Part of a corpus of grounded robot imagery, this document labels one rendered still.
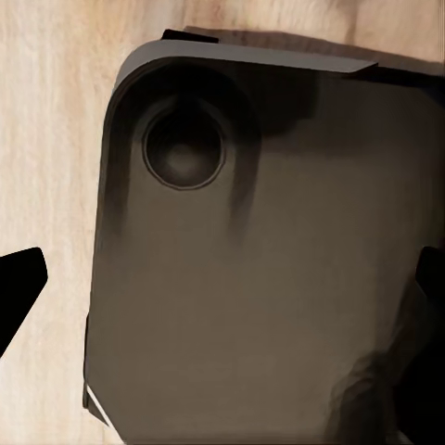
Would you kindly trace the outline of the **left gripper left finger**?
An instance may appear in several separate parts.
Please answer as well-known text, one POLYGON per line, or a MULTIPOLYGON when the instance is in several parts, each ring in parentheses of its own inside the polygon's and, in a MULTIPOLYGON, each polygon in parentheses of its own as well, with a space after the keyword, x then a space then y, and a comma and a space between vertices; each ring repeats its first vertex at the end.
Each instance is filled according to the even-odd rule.
POLYGON ((0 359, 47 280, 39 247, 0 257, 0 359))

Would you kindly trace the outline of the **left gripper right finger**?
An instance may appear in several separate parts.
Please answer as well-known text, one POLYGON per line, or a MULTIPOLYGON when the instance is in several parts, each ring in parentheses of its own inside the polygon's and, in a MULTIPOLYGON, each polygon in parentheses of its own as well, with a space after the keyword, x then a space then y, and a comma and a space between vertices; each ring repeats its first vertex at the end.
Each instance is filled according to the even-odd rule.
POLYGON ((415 278, 445 322, 445 250, 424 247, 415 278))

